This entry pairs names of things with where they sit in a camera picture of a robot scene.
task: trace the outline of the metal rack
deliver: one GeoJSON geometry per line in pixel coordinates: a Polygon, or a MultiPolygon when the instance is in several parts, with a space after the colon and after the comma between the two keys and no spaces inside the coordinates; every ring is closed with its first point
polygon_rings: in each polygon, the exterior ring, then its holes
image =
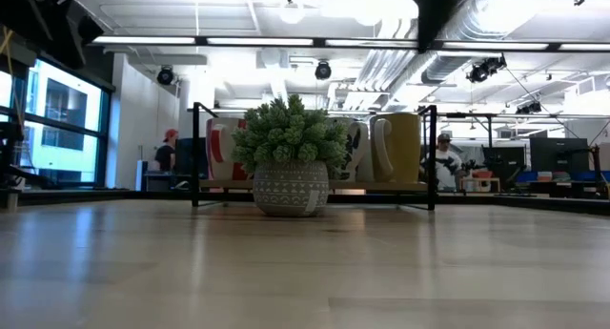
{"type": "MultiPolygon", "coordinates": [[[[192,148],[192,157],[193,157],[193,165],[191,170],[191,203],[193,207],[198,207],[200,201],[202,200],[211,200],[211,201],[252,201],[252,198],[249,196],[244,196],[244,194],[232,194],[229,193],[230,189],[252,189],[252,181],[227,181],[227,180],[200,180],[199,179],[199,164],[195,161],[199,161],[201,158],[201,148],[199,146],[199,114],[201,110],[205,111],[212,117],[218,117],[216,113],[212,110],[206,108],[203,104],[195,102],[193,104],[193,148],[192,148]],[[223,188],[224,193],[202,193],[199,192],[201,187],[210,187],[210,188],[223,188]]],[[[437,106],[430,105],[427,108],[423,109],[418,113],[422,117],[430,117],[431,129],[430,129],[430,137],[429,141],[425,142],[425,144],[429,144],[431,147],[436,146],[437,140],[437,106]]],[[[425,195],[425,203],[426,207],[424,210],[434,211],[437,203],[437,169],[436,169],[436,150],[432,149],[427,164],[427,183],[426,184],[407,184],[404,188],[397,187],[395,183],[341,183],[341,182],[333,182],[331,181],[330,188],[331,189],[353,189],[353,188],[365,188],[369,190],[375,191],[387,191],[392,193],[394,196],[388,197],[388,204],[396,204],[396,205],[405,205],[412,206],[413,205],[408,200],[408,197],[402,196],[404,194],[424,194],[425,195]]],[[[378,203],[379,196],[378,195],[342,195],[342,196],[329,196],[329,202],[349,202],[352,199],[356,203],[378,203]]]]}

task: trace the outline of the computer monitor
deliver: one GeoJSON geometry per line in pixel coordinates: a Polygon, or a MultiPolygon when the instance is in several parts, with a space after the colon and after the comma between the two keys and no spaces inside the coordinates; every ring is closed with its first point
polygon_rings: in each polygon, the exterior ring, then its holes
{"type": "Polygon", "coordinates": [[[532,171],[588,172],[588,148],[586,138],[530,138],[532,171]]]}
{"type": "Polygon", "coordinates": [[[483,148],[485,165],[499,178],[502,190],[510,188],[509,178],[525,166],[525,147],[483,148]]]}
{"type": "MultiPolygon", "coordinates": [[[[199,178],[208,178],[208,156],[206,155],[206,138],[199,138],[199,178]]],[[[175,172],[189,175],[193,167],[193,139],[180,138],[175,145],[175,172]]]]}

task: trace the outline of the green succulent plant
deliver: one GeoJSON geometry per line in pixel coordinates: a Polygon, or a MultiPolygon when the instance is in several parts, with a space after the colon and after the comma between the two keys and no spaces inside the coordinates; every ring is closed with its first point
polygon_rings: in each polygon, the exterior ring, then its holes
{"type": "Polygon", "coordinates": [[[342,123],[326,124],[325,110],[306,111],[297,94],[250,109],[246,128],[236,129],[233,159],[248,173],[268,162],[323,161],[330,177],[336,177],[345,163],[347,128],[342,123]]]}

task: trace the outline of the red and white mug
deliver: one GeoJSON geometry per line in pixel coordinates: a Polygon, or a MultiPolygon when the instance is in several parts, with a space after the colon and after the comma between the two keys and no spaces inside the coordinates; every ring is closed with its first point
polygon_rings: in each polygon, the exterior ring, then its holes
{"type": "Polygon", "coordinates": [[[248,179],[248,174],[241,169],[241,163],[234,162],[231,158],[235,149],[231,134],[236,128],[245,128],[246,121],[238,118],[212,118],[206,124],[209,180],[248,179]]]}

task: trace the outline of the shelf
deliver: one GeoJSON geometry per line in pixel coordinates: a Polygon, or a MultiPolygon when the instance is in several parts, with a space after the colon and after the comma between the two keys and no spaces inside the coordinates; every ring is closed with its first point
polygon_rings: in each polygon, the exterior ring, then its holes
{"type": "MultiPolygon", "coordinates": [[[[397,182],[345,182],[330,181],[331,190],[367,190],[367,191],[403,191],[425,192],[428,185],[424,183],[397,183],[397,182]]],[[[227,188],[235,190],[252,189],[252,180],[199,180],[199,187],[227,188]]]]}

